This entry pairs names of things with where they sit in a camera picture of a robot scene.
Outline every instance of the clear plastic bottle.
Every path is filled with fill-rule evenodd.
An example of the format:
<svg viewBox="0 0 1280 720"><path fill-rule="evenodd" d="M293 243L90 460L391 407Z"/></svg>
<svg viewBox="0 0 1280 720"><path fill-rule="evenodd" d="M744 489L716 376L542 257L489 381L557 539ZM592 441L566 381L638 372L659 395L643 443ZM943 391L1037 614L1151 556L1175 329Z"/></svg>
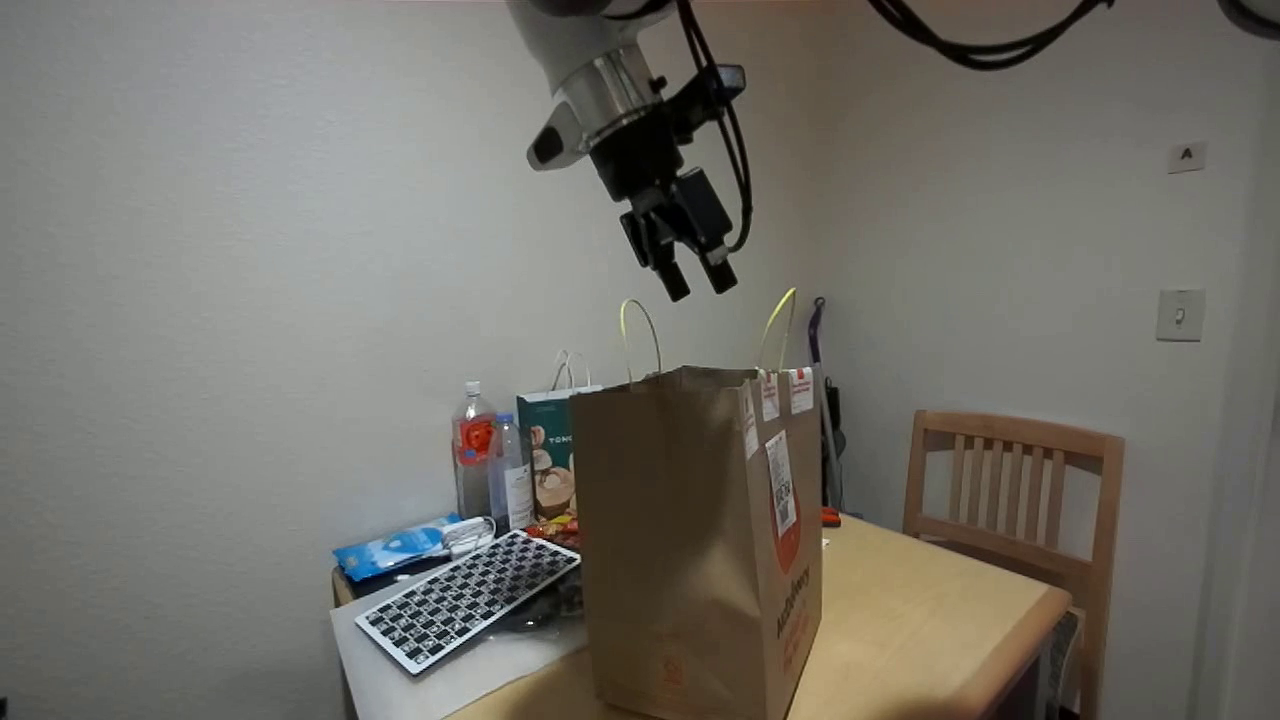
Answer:
<svg viewBox="0 0 1280 720"><path fill-rule="evenodd" d="M511 412L501 412L496 460L489 464L490 530L533 523L533 484Z"/></svg>
<svg viewBox="0 0 1280 720"><path fill-rule="evenodd" d="M489 464L496 453L496 416L478 395L478 381L464 382L467 395L451 412L451 492L459 517L489 517Z"/></svg>

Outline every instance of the wooden chair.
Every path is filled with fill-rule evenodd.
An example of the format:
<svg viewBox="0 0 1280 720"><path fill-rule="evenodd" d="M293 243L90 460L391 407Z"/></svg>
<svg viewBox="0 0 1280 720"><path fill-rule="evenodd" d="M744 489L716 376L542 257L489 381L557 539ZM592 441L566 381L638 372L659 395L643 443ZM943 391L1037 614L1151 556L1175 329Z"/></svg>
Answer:
<svg viewBox="0 0 1280 720"><path fill-rule="evenodd" d="M1118 437L980 412L916 412L910 421L908 537L1071 591L1081 638L1067 699L1081 695L1082 720L1099 710L1118 471Z"/></svg>

